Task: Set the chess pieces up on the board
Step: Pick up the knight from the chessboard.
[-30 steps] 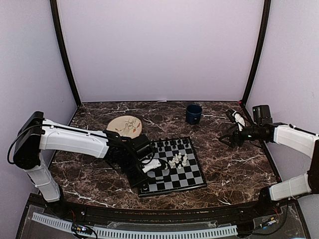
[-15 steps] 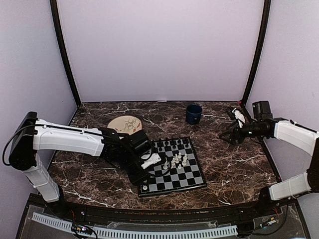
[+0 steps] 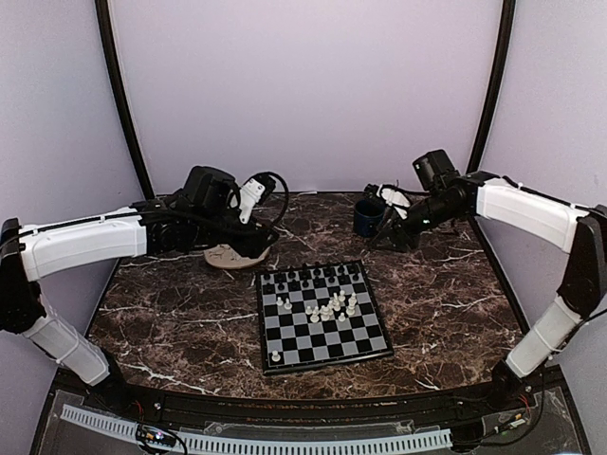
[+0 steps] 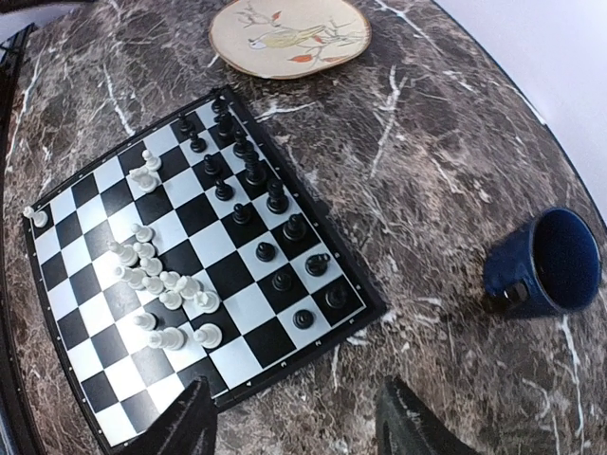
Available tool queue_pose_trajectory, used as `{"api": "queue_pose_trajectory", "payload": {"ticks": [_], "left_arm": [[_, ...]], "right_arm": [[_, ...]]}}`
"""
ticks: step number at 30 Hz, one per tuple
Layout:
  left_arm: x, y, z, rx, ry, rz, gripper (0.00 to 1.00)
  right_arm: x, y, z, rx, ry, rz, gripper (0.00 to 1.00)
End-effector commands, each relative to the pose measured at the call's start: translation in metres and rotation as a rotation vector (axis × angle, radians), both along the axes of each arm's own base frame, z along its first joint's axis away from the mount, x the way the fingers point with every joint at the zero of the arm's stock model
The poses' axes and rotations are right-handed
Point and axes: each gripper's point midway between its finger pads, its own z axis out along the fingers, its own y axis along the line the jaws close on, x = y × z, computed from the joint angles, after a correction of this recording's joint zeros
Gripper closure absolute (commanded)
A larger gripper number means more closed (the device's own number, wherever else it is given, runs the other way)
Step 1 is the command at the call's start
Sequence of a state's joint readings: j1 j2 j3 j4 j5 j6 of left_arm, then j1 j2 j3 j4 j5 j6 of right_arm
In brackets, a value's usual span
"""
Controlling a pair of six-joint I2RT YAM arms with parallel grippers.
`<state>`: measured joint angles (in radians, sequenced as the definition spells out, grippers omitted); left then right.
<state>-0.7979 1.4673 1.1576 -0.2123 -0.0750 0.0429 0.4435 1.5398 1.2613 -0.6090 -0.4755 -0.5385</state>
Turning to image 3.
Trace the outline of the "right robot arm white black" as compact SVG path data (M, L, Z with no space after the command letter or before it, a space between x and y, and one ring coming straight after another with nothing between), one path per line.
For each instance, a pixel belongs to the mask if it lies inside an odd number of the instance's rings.
M548 188L577 202L606 202L606 174L597 170L569 176L561 173ZM503 222L480 221L479 224L481 233L488 240L487 252L495 253L498 269L506 274L506 282L512 286L513 308L523 311L525 321L535 321L561 282L567 261L565 254L545 240ZM382 251L374 276L400 286L404 294L417 283L421 286L421 294L429 296L436 286L426 275L441 264L450 239L450 235L426 232L419 250ZM601 376L606 373L606 317L580 328L555 361L561 364L566 378L572 382L601 382Z

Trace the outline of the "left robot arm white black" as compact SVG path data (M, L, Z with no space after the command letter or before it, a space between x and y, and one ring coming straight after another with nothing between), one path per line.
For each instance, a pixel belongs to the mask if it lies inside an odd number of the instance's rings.
M18 219L1 229L1 328L21 335L56 363L96 389L114 413L134 405L111 356L88 341L42 296L40 279L84 265L164 252L230 246L247 258L261 256L278 233L239 209L214 217L171 209L159 200L58 224L23 226Z

